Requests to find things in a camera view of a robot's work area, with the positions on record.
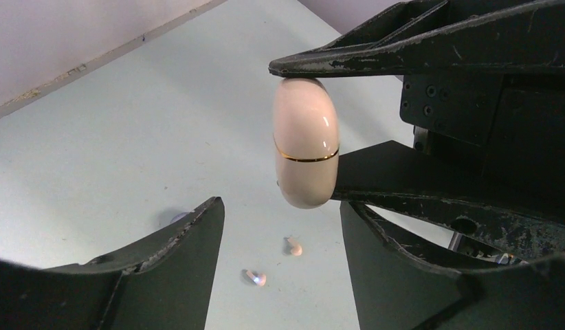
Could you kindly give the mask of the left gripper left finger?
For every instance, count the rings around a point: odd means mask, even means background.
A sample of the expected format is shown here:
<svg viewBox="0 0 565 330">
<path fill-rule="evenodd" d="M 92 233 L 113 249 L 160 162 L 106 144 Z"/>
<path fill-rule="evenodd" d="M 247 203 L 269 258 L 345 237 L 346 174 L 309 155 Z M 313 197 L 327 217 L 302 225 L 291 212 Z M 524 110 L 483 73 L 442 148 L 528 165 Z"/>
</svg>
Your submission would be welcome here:
<svg viewBox="0 0 565 330">
<path fill-rule="evenodd" d="M 0 260 L 0 329 L 203 329 L 224 220 L 223 200 L 211 197 L 84 265 Z"/>
</svg>

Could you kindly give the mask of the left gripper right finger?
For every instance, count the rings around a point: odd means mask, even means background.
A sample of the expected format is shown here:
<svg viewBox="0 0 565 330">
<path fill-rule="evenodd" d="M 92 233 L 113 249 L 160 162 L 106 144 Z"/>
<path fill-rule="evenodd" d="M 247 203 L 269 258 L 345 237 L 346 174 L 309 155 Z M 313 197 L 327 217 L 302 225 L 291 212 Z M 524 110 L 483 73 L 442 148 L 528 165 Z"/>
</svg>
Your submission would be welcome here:
<svg viewBox="0 0 565 330">
<path fill-rule="evenodd" d="M 362 329 L 565 329 L 565 253 L 498 265 L 340 206 Z"/>
</svg>

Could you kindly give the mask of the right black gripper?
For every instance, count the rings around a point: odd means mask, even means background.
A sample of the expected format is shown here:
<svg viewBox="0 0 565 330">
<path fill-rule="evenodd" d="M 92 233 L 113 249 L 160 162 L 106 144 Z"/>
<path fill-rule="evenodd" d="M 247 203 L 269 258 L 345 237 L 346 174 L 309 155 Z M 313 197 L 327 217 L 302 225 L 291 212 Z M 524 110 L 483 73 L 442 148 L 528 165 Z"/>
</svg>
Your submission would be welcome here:
<svg viewBox="0 0 565 330">
<path fill-rule="evenodd" d="M 269 72 L 407 75 L 400 116 L 428 132 L 424 154 L 388 141 L 341 155 L 334 200 L 514 255 L 565 252 L 565 1 L 399 2 Z"/>
</svg>

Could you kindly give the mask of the beige earbud charging case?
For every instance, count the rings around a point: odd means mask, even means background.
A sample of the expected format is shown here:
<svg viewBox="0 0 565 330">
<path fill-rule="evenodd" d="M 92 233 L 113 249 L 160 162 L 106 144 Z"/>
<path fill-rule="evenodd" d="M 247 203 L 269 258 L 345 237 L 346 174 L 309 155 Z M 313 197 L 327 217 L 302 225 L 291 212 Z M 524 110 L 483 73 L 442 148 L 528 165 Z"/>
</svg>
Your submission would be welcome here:
<svg viewBox="0 0 565 330">
<path fill-rule="evenodd" d="M 337 179 L 340 134 L 334 104 L 316 79 L 286 78 L 273 105 L 276 176 L 285 200 L 296 208 L 325 204 Z"/>
</svg>

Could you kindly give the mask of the purple earbud charging case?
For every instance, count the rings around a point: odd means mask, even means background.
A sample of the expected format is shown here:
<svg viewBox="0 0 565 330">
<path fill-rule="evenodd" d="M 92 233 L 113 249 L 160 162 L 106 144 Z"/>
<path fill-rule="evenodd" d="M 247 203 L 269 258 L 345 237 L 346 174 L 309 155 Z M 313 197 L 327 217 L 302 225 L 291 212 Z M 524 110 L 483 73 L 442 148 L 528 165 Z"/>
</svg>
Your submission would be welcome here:
<svg viewBox="0 0 565 330">
<path fill-rule="evenodd" d="M 179 221 L 181 219 L 183 219 L 184 217 L 186 217 L 189 214 L 189 212 L 181 212 L 179 214 L 176 214 L 169 222 L 169 224 L 173 224 L 176 221 Z"/>
</svg>

